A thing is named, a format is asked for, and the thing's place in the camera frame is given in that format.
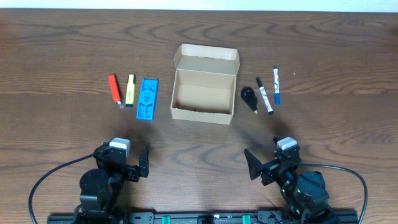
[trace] black marker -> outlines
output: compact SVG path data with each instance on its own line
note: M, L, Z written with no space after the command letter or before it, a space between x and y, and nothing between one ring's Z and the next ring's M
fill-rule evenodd
M262 99L264 100L264 103L266 104L267 111L269 114L273 114L274 110L272 109L271 104L269 103L266 89L264 88L264 85L262 85L260 77L257 77L256 80L257 80L257 84L260 87L261 96L262 96Z

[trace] marker cap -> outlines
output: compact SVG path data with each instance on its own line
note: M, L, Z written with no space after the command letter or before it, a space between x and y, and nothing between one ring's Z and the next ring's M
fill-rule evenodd
M280 101L279 101L279 93L275 93L275 104L279 105Z

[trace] highlighter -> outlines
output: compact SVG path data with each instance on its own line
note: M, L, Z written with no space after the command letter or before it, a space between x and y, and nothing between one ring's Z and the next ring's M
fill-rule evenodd
M118 89L118 83L116 81L116 76L114 74L113 75L108 75L108 80L109 80L109 86L111 87L113 101L117 105L121 105L122 104L122 99L120 98L119 89Z
M129 80L127 81L126 90L126 106L134 106L134 92L136 90L136 76L134 74L129 75Z

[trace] green connector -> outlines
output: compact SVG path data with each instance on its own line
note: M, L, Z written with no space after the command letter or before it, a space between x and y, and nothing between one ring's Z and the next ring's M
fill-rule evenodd
M171 221L170 221L170 217L162 217L162 224L170 224L171 223Z
M242 220L243 220L243 224L251 224L250 215L243 215Z

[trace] pen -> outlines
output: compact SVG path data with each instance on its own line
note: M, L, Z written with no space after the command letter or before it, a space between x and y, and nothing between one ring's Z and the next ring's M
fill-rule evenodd
M279 70L278 67L274 67L274 89L275 89L275 104L279 105Z
M260 87L261 96L262 96L262 99L264 100L264 103L266 104L267 111L269 114L273 114L274 110L272 109L271 104L269 103L266 89L264 88L264 85L262 85L260 77L257 77L256 80L257 80L257 84Z
M136 76L135 76L135 74L130 74L129 79L127 81L127 90L126 90L126 106L127 107L134 106L135 89L136 89Z

